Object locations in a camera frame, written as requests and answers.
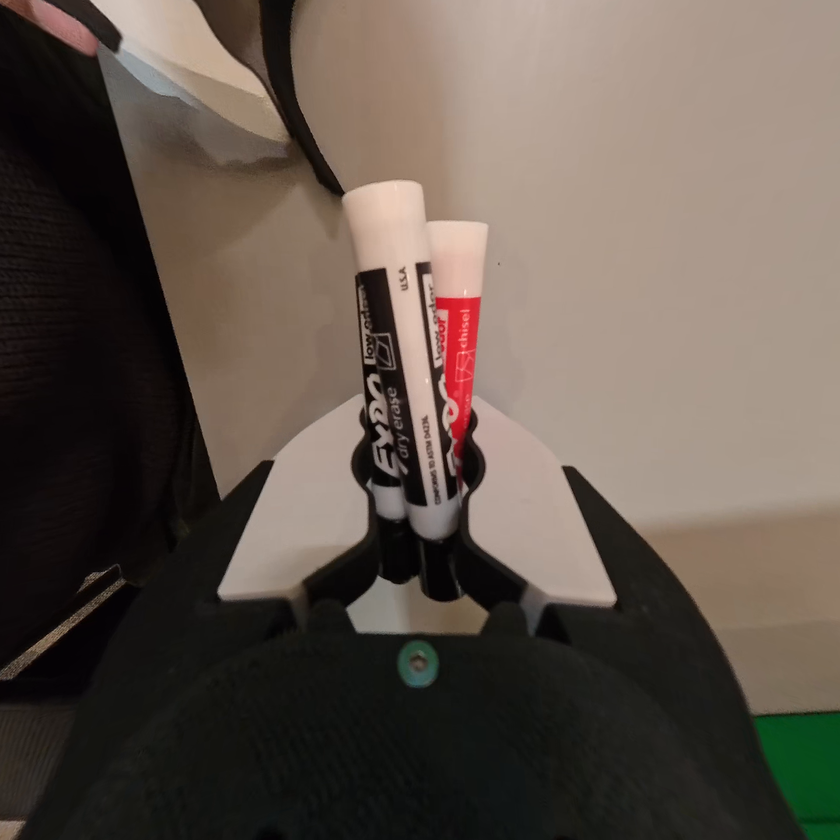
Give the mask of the black dry erase marker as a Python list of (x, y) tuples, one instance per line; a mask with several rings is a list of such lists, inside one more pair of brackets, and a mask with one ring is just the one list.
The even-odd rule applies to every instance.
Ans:
[(360, 276), (354, 279), (363, 379), (364, 421), (371, 442), (371, 490), (378, 521), (381, 576), (404, 584), (415, 575), (401, 481), (382, 383), (375, 363), (371, 312)]
[(454, 602), (462, 596), (455, 574), (461, 501), (424, 190), (409, 181), (372, 183), (347, 192), (343, 208), (421, 587), (430, 600)]

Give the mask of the person's torso in black sweater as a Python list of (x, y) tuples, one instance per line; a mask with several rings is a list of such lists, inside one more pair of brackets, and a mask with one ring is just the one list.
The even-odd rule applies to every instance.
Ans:
[(219, 500), (98, 60), (2, 3), (2, 666)]

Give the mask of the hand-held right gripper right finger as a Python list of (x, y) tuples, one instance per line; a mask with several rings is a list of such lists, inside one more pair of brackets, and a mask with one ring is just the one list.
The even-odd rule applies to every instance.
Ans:
[(527, 618), (549, 605), (612, 609), (617, 596), (566, 472), (525, 427), (475, 396), (465, 446), (475, 454), (462, 507), (459, 582), (490, 611)]

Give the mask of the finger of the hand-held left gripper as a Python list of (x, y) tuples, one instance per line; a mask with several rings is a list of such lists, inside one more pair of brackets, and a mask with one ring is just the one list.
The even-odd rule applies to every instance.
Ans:
[(150, 91), (266, 140), (290, 140), (263, 84), (226, 51), (197, 2), (92, 4), (121, 35), (116, 60)]

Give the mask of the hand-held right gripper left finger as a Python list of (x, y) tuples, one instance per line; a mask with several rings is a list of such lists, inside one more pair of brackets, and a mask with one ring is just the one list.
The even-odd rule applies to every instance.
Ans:
[(322, 600), (350, 606), (375, 584), (375, 510), (357, 450), (364, 451), (362, 395), (288, 442), (268, 477), (218, 586), (222, 602)]

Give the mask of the person's left hand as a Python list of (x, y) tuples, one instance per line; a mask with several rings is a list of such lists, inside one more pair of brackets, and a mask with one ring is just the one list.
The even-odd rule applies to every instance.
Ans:
[(79, 54), (94, 57), (98, 53), (98, 40), (95, 35), (85, 25), (51, 3), (3, 1), (3, 5)]

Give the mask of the green plastic bin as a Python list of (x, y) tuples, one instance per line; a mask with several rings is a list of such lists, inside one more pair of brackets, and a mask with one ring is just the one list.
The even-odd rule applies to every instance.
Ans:
[(838, 839), (838, 711), (753, 721), (773, 776), (807, 837)]

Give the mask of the red dry erase marker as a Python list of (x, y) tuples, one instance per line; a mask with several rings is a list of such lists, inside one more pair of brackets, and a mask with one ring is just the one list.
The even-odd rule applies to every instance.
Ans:
[(480, 303), (489, 227), (480, 222), (427, 223), (443, 344), (449, 428), (457, 468), (463, 464), (476, 372)]

